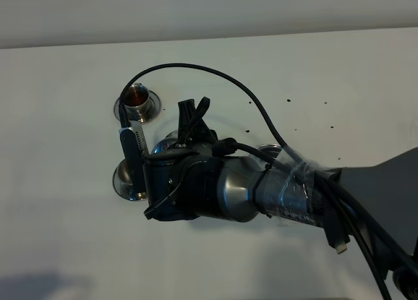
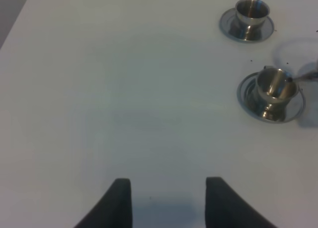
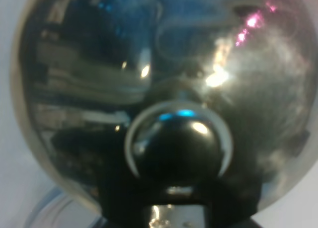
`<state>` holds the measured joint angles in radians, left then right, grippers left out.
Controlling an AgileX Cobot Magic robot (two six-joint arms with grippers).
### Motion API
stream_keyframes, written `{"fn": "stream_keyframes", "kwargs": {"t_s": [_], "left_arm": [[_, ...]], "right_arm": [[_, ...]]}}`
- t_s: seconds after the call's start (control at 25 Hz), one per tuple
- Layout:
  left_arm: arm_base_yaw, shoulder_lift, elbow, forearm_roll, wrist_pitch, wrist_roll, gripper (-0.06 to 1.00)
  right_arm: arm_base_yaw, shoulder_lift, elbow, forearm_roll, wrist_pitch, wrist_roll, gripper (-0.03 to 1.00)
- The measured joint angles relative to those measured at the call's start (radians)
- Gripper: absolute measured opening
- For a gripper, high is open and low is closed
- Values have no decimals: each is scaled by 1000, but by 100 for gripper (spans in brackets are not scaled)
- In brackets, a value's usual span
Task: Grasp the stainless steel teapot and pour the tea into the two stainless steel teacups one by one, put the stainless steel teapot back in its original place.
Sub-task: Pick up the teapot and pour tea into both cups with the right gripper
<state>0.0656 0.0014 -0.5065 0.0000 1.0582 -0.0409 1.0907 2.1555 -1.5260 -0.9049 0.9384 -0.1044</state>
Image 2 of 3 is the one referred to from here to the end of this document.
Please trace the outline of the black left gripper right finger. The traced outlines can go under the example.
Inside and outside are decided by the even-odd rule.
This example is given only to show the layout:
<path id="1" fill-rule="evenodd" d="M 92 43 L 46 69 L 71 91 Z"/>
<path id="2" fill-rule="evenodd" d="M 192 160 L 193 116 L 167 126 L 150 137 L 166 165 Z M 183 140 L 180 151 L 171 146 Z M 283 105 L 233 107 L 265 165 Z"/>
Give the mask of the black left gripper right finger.
<path id="1" fill-rule="evenodd" d="M 220 177 L 206 178 L 205 225 L 207 228 L 273 228 Z"/>

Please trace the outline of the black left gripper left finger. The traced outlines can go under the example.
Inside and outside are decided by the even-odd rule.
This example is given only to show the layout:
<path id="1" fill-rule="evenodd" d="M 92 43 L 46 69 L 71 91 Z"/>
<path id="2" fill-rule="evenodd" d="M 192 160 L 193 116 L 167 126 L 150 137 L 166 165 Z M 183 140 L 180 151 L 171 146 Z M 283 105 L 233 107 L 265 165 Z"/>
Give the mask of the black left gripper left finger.
<path id="1" fill-rule="evenodd" d="M 77 228 L 131 228 L 133 210 L 131 182 L 115 179 L 106 193 L 76 225 Z"/>

